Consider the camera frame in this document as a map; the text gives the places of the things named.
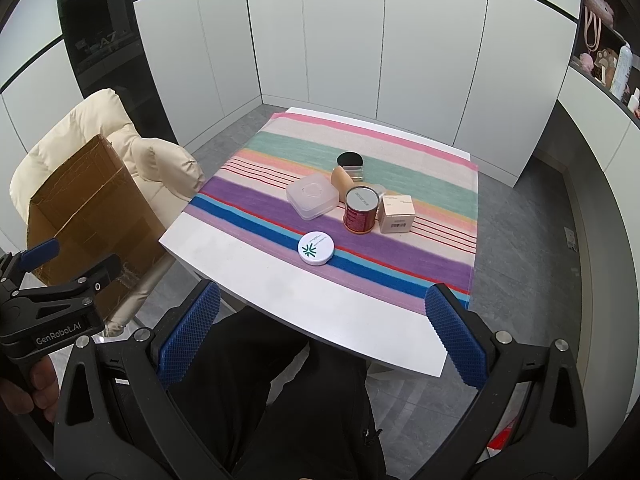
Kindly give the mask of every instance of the cream chair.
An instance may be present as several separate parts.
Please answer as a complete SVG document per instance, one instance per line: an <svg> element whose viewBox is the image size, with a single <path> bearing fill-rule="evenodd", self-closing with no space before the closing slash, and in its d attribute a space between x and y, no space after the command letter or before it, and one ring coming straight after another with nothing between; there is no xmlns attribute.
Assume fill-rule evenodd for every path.
<svg viewBox="0 0 640 480"><path fill-rule="evenodd" d="M47 177L97 134L114 147L165 228L204 183L202 170L184 148L166 140L140 137L116 92L99 90L56 124L15 170L9 193L25 222L31 197ZM167 254L142 277L106 320L106 336L123 332L173 262Z"/></svg>

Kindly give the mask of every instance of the table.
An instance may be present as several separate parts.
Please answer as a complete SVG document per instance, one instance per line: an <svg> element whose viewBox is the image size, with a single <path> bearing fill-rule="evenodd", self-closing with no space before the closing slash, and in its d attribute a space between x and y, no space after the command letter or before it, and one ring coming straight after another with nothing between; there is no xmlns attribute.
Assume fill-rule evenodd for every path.
<svg viewBox="0 0 640 480"><path fill-rule="evenodd" d="M386 126L300 108L286 113L368 128L470 160L468 153L451 146ZM477 174L475 186L477 193ZM423 314L308 272L186 212L160 243L188 269L313 338L396 370L436 377L442 373L446 350Z"/></svg>

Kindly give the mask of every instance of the purple stripe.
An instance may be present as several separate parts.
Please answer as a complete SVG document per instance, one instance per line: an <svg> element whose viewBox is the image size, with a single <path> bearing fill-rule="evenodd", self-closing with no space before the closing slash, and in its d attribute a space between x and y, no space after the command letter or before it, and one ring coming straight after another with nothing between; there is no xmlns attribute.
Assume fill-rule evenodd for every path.
<svg viewBox="0 0 640 480"><path fill-rule="evenodd" d="M467 264L449 260L444 256L379 234L355 235L347 231L340 220L328 216L319 216L305 221L288 202L217 176L210 179L203 190L270 221L302 233L325 232L334 239L336 246L418 274L431 282L444 282L468 292L472 267Z"/></svg>
<svg viewBox="0 0 640 480"><path fill-rule="evenodd" d="M359 276L354 276L353 274L337 269L336 267L328 265L319 267L308 266L300 260L297 252L287 249L286 247L272 242L271 240L262 238L254 233L245 231L244 229L241 229L222 218L213 216L196 206L188 205L184 211L194 218L220 229L221 231L224 231L238 240L242 240L252 247L260 249L261 251L270 254L271 256L275 256L279 260L283 260L284 262L299 267L300 269L307 270L316 276L321 276L331 282L338 283L339 285L350 288L351 290L356 290L357 292L366 294L367 296L376 298L377 300L386 301L387 303L400 306L407 310L411 310L412 312L417 312L423 316L425 315L424 300L421 298L416 298L409 294L405 294L404 292L393 290L392 288L380 285L379 283L370 282L369 280L365 280Z"/></svg>

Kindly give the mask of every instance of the human hand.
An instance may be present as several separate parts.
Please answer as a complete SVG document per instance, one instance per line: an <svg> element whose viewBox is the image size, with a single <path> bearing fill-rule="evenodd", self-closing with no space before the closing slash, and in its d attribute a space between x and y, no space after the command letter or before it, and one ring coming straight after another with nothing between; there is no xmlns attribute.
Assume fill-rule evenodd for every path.
<svg viewBox="0 0 640 480"><path fill-rule="evenodd" d="M35 391L30 395L11 381L0 378L0 397L6 408L14 415L29 413L34 404L44 412L44 417L53 422L58 408L60 388L51 358L47 355L31 367L29 372Z"/></svg>

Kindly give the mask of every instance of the striped tablecloth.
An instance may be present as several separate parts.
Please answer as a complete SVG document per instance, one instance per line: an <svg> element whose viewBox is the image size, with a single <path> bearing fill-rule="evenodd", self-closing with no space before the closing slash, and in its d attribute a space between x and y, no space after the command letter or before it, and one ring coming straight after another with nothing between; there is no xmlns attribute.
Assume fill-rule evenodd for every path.
<svg viewBox="0 0 640 480"><path fill-rule="evenodd" d="M305 221L286 199L287 184L330 176L342 152L360 153L365 180L411 195L411 232L355 235L344 205ZM292 112L274 114L191 200L185 212L276 258L368 296L424 315L424 295L444 282L468 305L476 256L478 168L451 153L373 129ZM298 241L324 231L335 254L304 264Z"/></svg>

